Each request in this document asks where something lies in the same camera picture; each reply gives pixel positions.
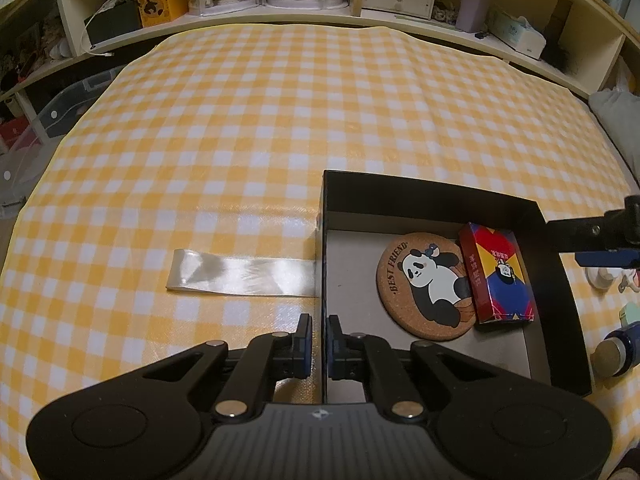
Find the clear plastic storage bin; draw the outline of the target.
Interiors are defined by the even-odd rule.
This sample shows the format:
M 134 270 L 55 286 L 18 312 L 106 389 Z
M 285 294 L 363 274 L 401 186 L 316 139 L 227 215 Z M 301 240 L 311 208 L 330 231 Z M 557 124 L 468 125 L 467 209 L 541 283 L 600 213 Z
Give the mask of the clear plastic storage bin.
M 26 204 L 28 196 L 64 136 L 79 122 L 100 95 L 115 80 L 124 66 L 85 78 L 60 92 L 17 137 L 1 156 L 1 219 L 13 219 Z

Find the white tissue box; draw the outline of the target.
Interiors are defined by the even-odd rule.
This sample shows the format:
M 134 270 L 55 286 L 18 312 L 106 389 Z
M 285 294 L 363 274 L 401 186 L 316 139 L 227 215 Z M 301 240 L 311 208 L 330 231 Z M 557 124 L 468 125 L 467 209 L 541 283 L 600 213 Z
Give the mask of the white tissue box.
M 511 47 L 514 51 L 534 60 L 539 60 L 546 46 L 546 38 L 529 21 L 520 16 L 507 14 L 492 6 L 487 15 L 487 27 L 491 34 Z

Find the wooden shelf unit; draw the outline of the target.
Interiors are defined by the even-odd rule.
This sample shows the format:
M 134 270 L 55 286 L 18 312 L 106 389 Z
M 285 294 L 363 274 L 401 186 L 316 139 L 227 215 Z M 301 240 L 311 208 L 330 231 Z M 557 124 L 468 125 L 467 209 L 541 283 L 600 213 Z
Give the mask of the wooden shelf unit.
M 14 0 L 1 53 L 22 72 L 4 91 L 89 56 L 229 23 L 387 26 L 490 54 L 588 96 L 639 68 L 639 32 L 604 0 Z

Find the mint green round tin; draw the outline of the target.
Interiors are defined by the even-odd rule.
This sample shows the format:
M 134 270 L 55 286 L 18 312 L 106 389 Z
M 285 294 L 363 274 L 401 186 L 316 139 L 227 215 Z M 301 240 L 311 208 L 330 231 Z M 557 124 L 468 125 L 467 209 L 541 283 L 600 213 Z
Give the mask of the mint green round tin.
M 620 325 L 628 326 L 640 321 L 640 306 L 632 301 L 627 302 L 620 310 Z

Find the panda cork coaster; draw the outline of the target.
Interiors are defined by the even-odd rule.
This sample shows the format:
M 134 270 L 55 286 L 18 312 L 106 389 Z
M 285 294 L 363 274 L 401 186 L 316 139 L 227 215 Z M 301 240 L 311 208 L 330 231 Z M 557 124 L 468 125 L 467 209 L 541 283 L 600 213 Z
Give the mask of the panda cork coaster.
M 419 338 L 450 341 L 475 324 L 461 249 L 449 238 L 427 232 L 396 237 L 378 260 L 376 287 L 390 317 Z

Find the lilac box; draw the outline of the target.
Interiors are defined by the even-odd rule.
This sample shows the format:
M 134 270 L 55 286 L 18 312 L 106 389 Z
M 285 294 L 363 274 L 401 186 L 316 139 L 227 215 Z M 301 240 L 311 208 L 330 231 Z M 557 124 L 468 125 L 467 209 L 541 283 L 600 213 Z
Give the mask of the lilac box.
M 457 29 L 475 34 L 483 27 L 488 12 L 489 0 L 461 0 Z

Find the dark blue pill bottle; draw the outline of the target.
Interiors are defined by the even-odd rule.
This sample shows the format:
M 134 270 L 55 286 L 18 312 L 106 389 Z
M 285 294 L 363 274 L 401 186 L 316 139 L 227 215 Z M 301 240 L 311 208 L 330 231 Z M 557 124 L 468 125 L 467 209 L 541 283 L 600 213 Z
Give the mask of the dark blue pill bottle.
M 594 372 L 602 378 L 620 377 L 639 364 L 639 322 L 609 333 L 592 355 Z

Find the black box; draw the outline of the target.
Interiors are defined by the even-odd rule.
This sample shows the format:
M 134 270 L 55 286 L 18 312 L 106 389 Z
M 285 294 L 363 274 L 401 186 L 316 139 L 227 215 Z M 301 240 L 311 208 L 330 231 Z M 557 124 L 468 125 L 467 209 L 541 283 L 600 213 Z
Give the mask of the black box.
M 531 200 L 328 170 L 318 221 L 321 312 L 405 349 L 435 341 L 588 396 L 570 281 Z
M 142 27 L 137 3 L 128 1 L 85 20 L 90 44 L 135 32 Z

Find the yellow cartoon box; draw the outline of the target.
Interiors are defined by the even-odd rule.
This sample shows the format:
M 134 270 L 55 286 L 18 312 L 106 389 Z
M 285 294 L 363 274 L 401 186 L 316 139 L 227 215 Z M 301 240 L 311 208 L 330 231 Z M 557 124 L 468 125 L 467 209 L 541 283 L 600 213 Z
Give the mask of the yellow cartoon box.
M 137 0 L 143 28 L 166 24 L 189 11 L 189 0 Z

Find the yellow checkered cloth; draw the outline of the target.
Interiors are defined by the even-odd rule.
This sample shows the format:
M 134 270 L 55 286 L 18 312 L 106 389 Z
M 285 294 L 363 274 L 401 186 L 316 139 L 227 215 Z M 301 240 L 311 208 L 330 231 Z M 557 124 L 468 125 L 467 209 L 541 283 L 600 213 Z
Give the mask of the yellow checkered cloth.
M 547 219 L 638 186 L 588 107 L 492 56 L 386 27 L 222 25 L 126 66 L 58 146 L 1 272 L 1 474 L 35 477 L 44 404 L 199 344 L 295 326 L 310 299 L 173 294 L 179 248 L 310 259 L 322 174 L 534 200 Z

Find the colourful card box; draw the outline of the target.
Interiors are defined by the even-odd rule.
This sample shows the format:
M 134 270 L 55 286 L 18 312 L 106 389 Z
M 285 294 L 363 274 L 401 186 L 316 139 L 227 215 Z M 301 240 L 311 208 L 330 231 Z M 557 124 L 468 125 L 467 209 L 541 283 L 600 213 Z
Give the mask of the colourful card box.
M 459 243 L 477 324 L 533 322 L 534 294 L 514 234 L 468 223 L 459 232 Z

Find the grey watch link tool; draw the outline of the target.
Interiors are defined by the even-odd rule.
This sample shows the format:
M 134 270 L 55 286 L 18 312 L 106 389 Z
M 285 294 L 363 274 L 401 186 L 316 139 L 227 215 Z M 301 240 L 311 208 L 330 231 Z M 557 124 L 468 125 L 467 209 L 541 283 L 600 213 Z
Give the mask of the grey watch link tool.
M 618 291 L 624 292 L 626 289 L 630 289 L 637 294 L 640 292 L 638 270 L 625 269 L 622 271 L 622 278 L 620 279 L 620 284 L 618 284 Z

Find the black box on shelf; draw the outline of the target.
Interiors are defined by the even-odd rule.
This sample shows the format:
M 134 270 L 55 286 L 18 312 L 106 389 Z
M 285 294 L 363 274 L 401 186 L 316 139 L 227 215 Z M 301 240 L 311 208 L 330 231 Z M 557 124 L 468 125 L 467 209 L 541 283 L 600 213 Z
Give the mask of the black box on shelf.
M 128 1 L 85 20 L 90 44 L 135 32 L 142 27 L 137 3 Z

